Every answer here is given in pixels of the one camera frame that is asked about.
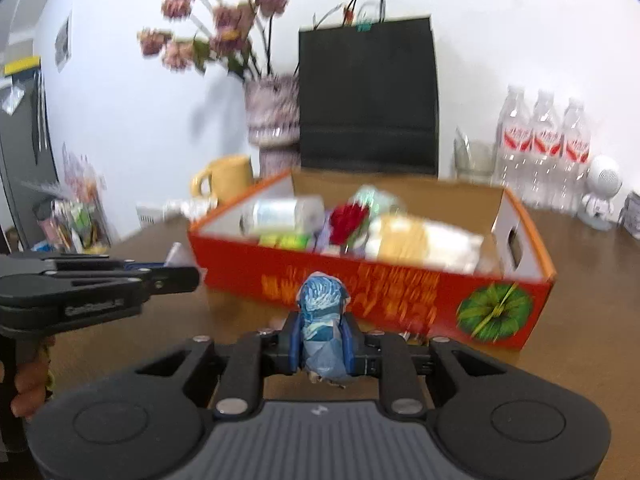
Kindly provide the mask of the person's left hand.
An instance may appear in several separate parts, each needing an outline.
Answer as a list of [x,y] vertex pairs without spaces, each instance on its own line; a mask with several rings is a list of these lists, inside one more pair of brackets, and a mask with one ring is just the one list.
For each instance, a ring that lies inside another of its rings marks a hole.
[[55,336],[46,338],[36,356],[20,365],[14,378],[16,395],[11,401],[11,411],[18,418],[30,417],[46,402],[50,386],[50,348]]

